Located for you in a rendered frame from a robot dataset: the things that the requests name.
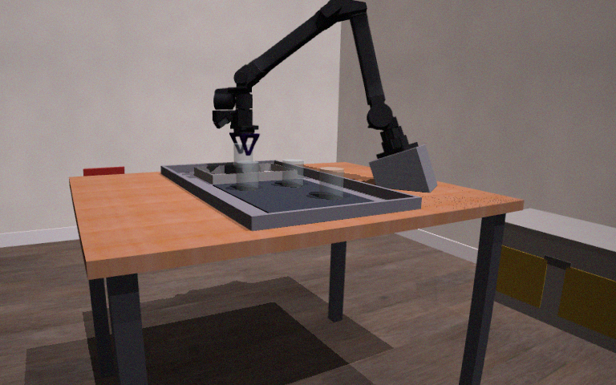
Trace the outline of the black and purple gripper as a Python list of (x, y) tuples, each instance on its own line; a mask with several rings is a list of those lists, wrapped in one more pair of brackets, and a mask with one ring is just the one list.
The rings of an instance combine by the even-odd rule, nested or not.
[[(240, 136), (242, 146), (243, 146), (243, 148), (245, 150), (245, 154), (247, 156), (250, 156), (252, 151), (253, 151), (253, 147), (256, 144), (257, 139), (259, 138), (260, 134), (254, 134), (255, 130), (258, 130), (258, 126), (257, 125), (253, 125), (253, 109), (245, 109), (245, 110), (248, 111), (248, 126), (234, 126), (234, 125), (230, 125), (230, 129), (233, 129), (233, 132), (230, 132), (229, 134), (230, 134), (230, 136), (231, 136), (231, 138), (232, 138), (234, 143), (237, 143), (236, 136)], [(246, 132), (245, 132), (245, 130), (246, 130)], [(250, 146), (249, 151), (248, 151), (248, 148), (246, 146), (246, 142), (247, 142), (248, 138), (253, 138), (253, 142), (252, 142), (252, 144)]]

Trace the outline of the white shallow rectangular tray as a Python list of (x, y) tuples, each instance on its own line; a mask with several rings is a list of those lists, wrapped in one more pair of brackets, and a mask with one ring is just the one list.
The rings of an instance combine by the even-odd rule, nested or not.
[[(209, 182), (210, 184), (237, 183), (236, 173), (237, 168), (235, 168), (234, 165), (194, 167), (194, 176)], [(282, 180), (281, 165), (271, 163), (259, 164), (259, 181), (268, 180)]]

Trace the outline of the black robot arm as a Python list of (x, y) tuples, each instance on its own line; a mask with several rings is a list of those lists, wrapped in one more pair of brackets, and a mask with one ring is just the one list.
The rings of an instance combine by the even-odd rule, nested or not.
[(384, 103), (385, 95), (367, 18), (367, 4), (355, 0), (330, 0), (320, 10), (264, 54), (236, 71), (233, 78), (237, 87), (215, 90), (213, 104), (216, 110), (233, 110), (236, 96), (236, 108), (243, 111), (213, 111), (214, 125), (219, 129), (230, 122), (234, 126), (248, 126), (248, 111), (245, 109), (253, 108), (253, 95), (250, 94), (252, 87), (322, 31), (336, 22), (350, 19), (367, 105), (371, 108), (367, 113), (370, 122), (367, 121), (368, 126), (383, 130), (380, 135), (384, 152), (377, 154), (377, 159), (419, 147), (417, 142), (408, 143), (396, 116), (392, 118), (391, 108)]

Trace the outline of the clear glass cylinder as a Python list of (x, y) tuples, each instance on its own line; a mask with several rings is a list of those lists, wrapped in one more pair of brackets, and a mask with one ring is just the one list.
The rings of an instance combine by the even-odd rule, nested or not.
[(344, 168), (322, 167), (319, 175), (319, 198), (343, 199)]
[(237, 190), (255, 191), (259, 189), (259, 162), (237, 162)]
[(304, 160), (282, 160), (282, 186), (297, 188), (303, 186)]
[[(248, 148), (248, 151), (250, 149), (251, 144), (247, 144), (246, 145)], [(233, 144), (233, 160), (234, 160), (234, 167), (237, 167), (237, 162), (238, 161), (242, 161), (242, 160), (251, 160), (253, 161), (253, 151), (251, 153), (250, 156), (247, 156), (245, 154), (245, 150), (242, 146), (242, 144)]]

